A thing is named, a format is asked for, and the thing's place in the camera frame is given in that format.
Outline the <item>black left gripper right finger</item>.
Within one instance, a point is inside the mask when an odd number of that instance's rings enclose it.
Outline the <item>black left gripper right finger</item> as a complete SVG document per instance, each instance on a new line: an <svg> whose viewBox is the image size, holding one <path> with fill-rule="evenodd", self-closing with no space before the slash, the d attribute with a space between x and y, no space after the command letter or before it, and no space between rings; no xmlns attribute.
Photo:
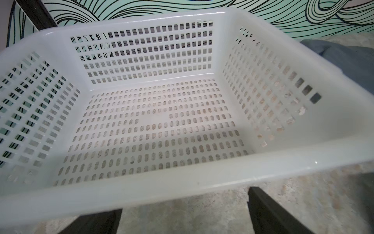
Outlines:
<svg viewBox="0 0 374 234"><path fill-rule="evenodd" d="M256 234L311 234L286 209L259 187L250 187L247 202Z"/></svg>

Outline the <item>black vertical frame post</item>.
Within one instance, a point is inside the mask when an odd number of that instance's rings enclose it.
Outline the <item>black vertical frame post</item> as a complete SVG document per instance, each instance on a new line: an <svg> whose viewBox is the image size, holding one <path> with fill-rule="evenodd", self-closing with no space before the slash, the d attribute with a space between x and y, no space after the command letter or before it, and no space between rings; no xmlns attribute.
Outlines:
<svg viewBox="0 0 374 234"><path fill-rule="evenodd" d="M16 0L16 2L39 31L57 27L41 0Z"/></svg>

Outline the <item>grey t-shirt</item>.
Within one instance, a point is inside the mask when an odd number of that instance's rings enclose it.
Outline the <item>grey t-shirt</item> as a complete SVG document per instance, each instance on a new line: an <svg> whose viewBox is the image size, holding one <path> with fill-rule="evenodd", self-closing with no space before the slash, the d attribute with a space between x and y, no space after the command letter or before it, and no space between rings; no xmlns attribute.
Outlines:
<svg viewBox="0 0 374 234"><path fill-rule="evenodd" d="M369 47L343 46L322 40L303 40L301 44L325 58L344 75L374 93L374 50Z"/></svg>

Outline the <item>white plastic laundry basket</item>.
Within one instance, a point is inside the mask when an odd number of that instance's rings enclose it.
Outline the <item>white plastic laundry basket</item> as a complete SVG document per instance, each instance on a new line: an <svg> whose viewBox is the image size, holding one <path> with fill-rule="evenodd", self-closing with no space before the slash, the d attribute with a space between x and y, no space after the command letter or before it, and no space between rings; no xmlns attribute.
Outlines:
<svg viewBox="0 0 374 234"><path fill-rule="evenodd" d="M373 158L373 95L244 10L57 27L1 52L2 228Z"/></svg>

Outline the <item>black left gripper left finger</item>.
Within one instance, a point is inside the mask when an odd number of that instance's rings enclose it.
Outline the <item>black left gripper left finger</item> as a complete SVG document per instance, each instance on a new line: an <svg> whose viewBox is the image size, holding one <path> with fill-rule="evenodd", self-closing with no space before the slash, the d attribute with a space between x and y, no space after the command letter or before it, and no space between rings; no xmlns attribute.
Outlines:
<svg viewBox="0 0 374 234"><path fill-rule="evenodd" d="M79 216L59 234L116 234L122 209Z"/></svg>

